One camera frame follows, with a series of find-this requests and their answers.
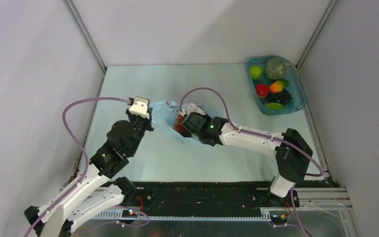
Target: red apple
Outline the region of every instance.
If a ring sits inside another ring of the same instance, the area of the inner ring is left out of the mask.
[[[268,95],[268,86],[263,83],[255,86],[255,90],[260,99],[265,98]]]

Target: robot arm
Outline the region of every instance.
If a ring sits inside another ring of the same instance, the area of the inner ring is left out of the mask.
[[[134,156],[145,131],[153,131],[152,109],[149,104],[150,101],[142,97],[130,98],[131,107],[126,110],[129,121],[120,120],[112,125],[107,133],[107,141],[90,159],[88,171],[78,175],[47,204],[41,207],[30,206],[24,211],[30,224],[46,213],[34,227],[38,236],[59,206],[63,207],[63,219],[66,220],[60,236],[70,236],[73,232],[71,228],[76,230],[95,214],[120,204],[131,196],[135,187],[128,179],[119,178],[109,187],[107,194],[93,197],[81,204],[95,189],[108,182],[129,163],[128,158]],[[62,200],[49,210],[53,202],[60,198]]]
[[[294,184],[304,180],[310,160],[293,148],[279,142],[280,140],[289,141],[311,156],[313,153],[311,148],[294,129],[288,128],[285,133],[276,133],[243,128],[259,134],[266,134],[266,136],[240,132],[242,129],[240,125],[234,124],[239,128],[235,129],[226,118],[211,118],[195,104],[189,104],[181,115],[186,117],[182,126],[195,134],[203,144],[244,147],[276,158],[278,174],[268,190],[270,200],[281,201],[281,198],[288,194]]]

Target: cable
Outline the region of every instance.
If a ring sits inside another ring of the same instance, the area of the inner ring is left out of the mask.
[[[133,210],[133,211],[135,211],[135,212],[137,212],[137,213],[139,213],[139,214],[142,214],[144,217],[146,217],[147,221],[146,221],[145,223],[143,223],[143,224],[140,224],[140,225],[130,225],[130,224],[126,224],[126,223],[124,223],[124,222],[118,221],[118,220],[115,220],[115,221],[107,221],[107,222],[104,222],[104,223],[102,223],[102,224],[100,224],[100,225],[98,225],[98,226],[96,226],[96,227],[93,227],[93,228],[91,228],[91,229],[89,229],[89,230],[86,230],[86,231],[75,231],[75,234],[89,233],[89,232],[91,232],[91,231],[94,231],[94,230],[96,230],[96,229],[98,229],[98,228],[100,228],[100,227],[103,227],[103,226],[106,226],[106,225],[109,225],[109,224],[121,224],[122,226],[129,226],[129,227],[142,227],[142,226],[145,226],[145,225],[149,224],[149,222],[150,222],[150,218],[149,218],[149,216],[148,216],[146,213],[144,213],[144,212],[142,212],[142,211],[139,211],[139,210],[135,210],[135,209],[128,208],[128,207],[126,207],[126,206],[121,206],[121,205],[116,205],[116,206],[117,206],[117,207],[121,207],[121,208],[123,208],[123,209]]]
[[[227,104],[225,102],[225,99],[223,98],[223,96],[218,93],[216,90],[214,89],[211,89],[209,87],[198,87],[198,88],[195,88],[195,89],[192,89],[190,91],[188,91],[181,99],[180,103],[179,103],[179,110],[183,112],[182,110],[182,104],[184,103],[184,100],[185,98],[190,95],[191,93],[193,93],[194,91],[197,91],[197,90],[209,90],[209,91],[212,91],[214,92],[222,101],[223,103],[223,106],[225,108],[225,111],[226,111],[226,117],[228,119],[228,122],[229,124],[235,129],[235,130],[239,130],[240,132],[244,132],[244,133],[247,133],[247,134],[252,134],[252,135],[256,135],[256,136],[260,136],[260,137],[264,137],[266,139],[270,139],[270,140],[274,140],[274,141],[277,141],[277,142],[281,142],[281,143],[284,143],[292,148],[294,148],[295,150],[297,150],[298,152],[300,152],[303,156],[305,156],[307,159],[310,160],[310,162],[312,162],[316,167],[317,169],[319,170],[319,174],[309,174],[309,173],[306,173],[306,175],[308,176],[312,176],[312,177],[320,177],[320,176],[323,176],[323,168],[315,161],[313,160],[313,158],[311,156],[309,156],[309,154],[307,154],[305,151],[303,151],[302,149],[300,149],[298,146],[294,145],[293,143],[291,142],[288,142],[288,141],[285,141],[283,139],[280,139],[280,138],[277,138],[277,137],[273,137],[271,135],[268,135],[268,134],[262,134],[260,132],[254,132],[254,131],[250,131],[250,130],[245,130],[245,129],[239,129],[239,127],[237,127],[236,125],[233,124],[233,122],[231,121],[230,119],[230,114],[229,114],[229,111],[228,111],[228,107],[227,107]],[[298,226],[296,225],[292,225],[292,224],[289,224],[290,226],[295,226],[299,229],[301,229],[306,235],[309,235],[311,237],[311,234],[306,230],[304,229],[300,219],[299,219],[299,215],[297,213],[297,209],[296,209],[296,206],[294,205],[294,198],[293,198],[293,187],[290,189],[290,195],[291,195],[291,203],[293,205],[293,211],[297,217],[297,221],[299,223]]]
[[[69,135],[72,137],[72,139],[75,141],[75,143],[79,146],[80,150],[82,151],[82,154],[85,158],[85,169],[83,170],[83,174],[82,176],[78,179],[78,183],[82,182],[82,180],[85,178],[86,176],[86,173],[88,171],[88,167],[89,167],[89,158],[88,158],[88,154],[86,153],[85,151],[85,148],[82,146],[82,144],[80,143],[80,141],[75,137],[75,135],[72,133],[71,129],[69,128],[69,125],[68,123],[66,122],[66,113],[67,111],[75,106],[75,105],[78,105],[78,104],[82,104],[82,103],[86,103],[86,102],[91,102],[91,101],[100,101],[100,100],[115,100],[115,101],[120,101],[120,102],[124,102],[124,103],[128,103],[129,100],[128,99],[121,99],[121,98],[115,98],[115,97],[97,97],[97,98],[89,98],[89,99],[83,99],[83,100],[78,100],[76,102],[73,102],[71,103],[70,105],[68,105],[64,110],[63,110],[63,113],[62,113],[62,121],[63,121],[63,125],[65,126],[66,130],[68,131]],[[37,223],[39,221],[41,221],[43,219],[43,217],[47,214],[47,211],[51,211],[57,204],[59,204],[63,199],[65,199],[66,196],[68,196],[75,188],[77,187],[77,185],[73,185],[70,189],[68,189],[65,194],[63,194],[59,199],[57,199],[56,201],[53,202],[53,204],[51,204],[47,210],[45,212],[43,212],[37,219],[36,221],[33,222],[33,224],[28,228],[27,232],[25,233],[24,237],[28,237],[28,235],[30,234],[30,232],[34,229],[34,227],[37,225]]]
[[[284,214],[287,215],[287,200],[284,202]]]
[[[222,103],[223,103],[223,106],[225,107],[225,111],[226,111],[226,117],[228,119],[228,122],[229,124],[235,129],[235,130],[239,130],[239,128],[233,124],[233,122],[231,121],[230,119],[230,114],[228,112],[228,108],[227,108],[227,104],[225,102],[225,99],[223,98],[223,96],[218,93],[216,90],[214,89],[211,89],[209,87],[198,87],[198,88],[195,88],[195,89],[192,89],[190,91],[188,91],[181,99],[180,103],[179,103],[179,110],[180,111],[183,111],[182,110],[182,104],[184,103],[184,100],[185,98],[190,95],[191,93],[193,93],[194,91],[197,91],[197,90],[209,90],[209,91],[212,91],[214,92],[216,95],[218,95],[218,97],[220,97],[220,99],[222,100]],[[284,143],[292,148],[294,148],[295,150],[297,150],[298,152],[300,152],[303,156],[305,156],[307,159],[309,159],[316,167],[317,169],[319,170],[319,174],[308,174],[306,173],[306,175],[308,176],[313,176],[313,177],[320,177],[320,176],[323,176],[323,168],[315,161],[313,160],[313,158],[311,156],[309,156],[309,154],[307,154],[305,151],[303,151],[302,149],[300,149],[298,146],[294,145],[293,143],[291,142],[288,142],[288,141],[285,141],[283,139],[280,139],[280,138],[277,138],[277,137],[273,137],[271,135],[268,135],[268,134],[263,134],[263,133],[260,133],[260,132],[254,132],[254,131],[250,131],[250,130],[245,130],[245,129],[240,129],[240,132],[244,132],[244,133],[248,133],[248,134],[252,134],[252,135],[256,135],[256,136],[260,136],[260,137],[264,137],[264,138],[267,138],[267,139],[271,139],[271,140],[275,140],[277,142],[281,142],[281,143]]]
[[[139,209],[139,211],[141,211],[143,209],[143,200],[142,200],[142,198],[140,196],[137,196],[136,199],[140,201],[140,209]]]
[[[299,224],[298,226],[296,225],[295,226],[300,228],[300,230],[302,230],[306,235],[312,237],[311,234],[303,227],[299,214],[297,213],[296,205],[294,204],[293,188],[294,186],[290,189],[291,204],[293,205],[293,211],[294,211],[294,214],[296,215],[297,223]]]
[[[287,202],[287,200],[285,200],[285,203],[284,203],[284,206],[286,206],[286,208],[285,208],[285,213],[287,213],[287,208],[288,208],[288,214],[286,214],[286,215],[291,215],[291,209],[290,209],[290,205],[288,204],[288,202]]]

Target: red wire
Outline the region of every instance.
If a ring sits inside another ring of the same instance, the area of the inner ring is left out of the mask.
[[[142,201],[142,198],[141,198],[140,196],[137,196],[136,199],[140,201],[140,210],[139,210],[139,211],[141,211],[141,210],[143,209],[143,201]]]
[[[287,213],[287,208],[288,208],[288,214],[286,214],[286,215],[290,215],[291,214],[291,209],[290,209],[290,206],[289,206],[289,204],[288,204],[288,202],[287,202],[287,200],[285,200],[285,209],[284,209],[284,211],[285,211],[285,213]]]

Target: black motor joint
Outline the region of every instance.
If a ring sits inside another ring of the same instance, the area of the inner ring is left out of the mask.
[[[121,189],[121,194],[124,195],[122,204],[126,206],[132,205],[136,198],[136,186],[126,177],[117,178],[114,184]]]
[[[310,157],[313,155],[313,151],[310,146],[296,130],[288,128],[282,135],[284,141],[297,146],[306,152]],[[277,151],[275,157],[280,176],[295,184],[303,182],[310,164],[310,160],[302,153],[285,143],[281,143],[281,145],[276,147],[275,150]],[[283,206],[283,203],[286,200],[291,202],[290,194],[287,194],[287,196],[281,198],[272,194],[270,192],[270,188],[268,189],[267,196],[269,201],[274,206]]]
[[[107,133],[107,141],[90,159],[90,164],[100,170],[100,176],[113,178],[129,163],[128,158],[135,155],[145,132],[153,131],[151,108],[150,118],[133,115],[129,110],[126,113],[129,121],[115,122]]]
[[[182,126],[195,134],[202,144],[210,146],[223,145],[220,140],[221,130],[228,122],[225,118],[202,115],[196,112],[190,113],[182,122]]]

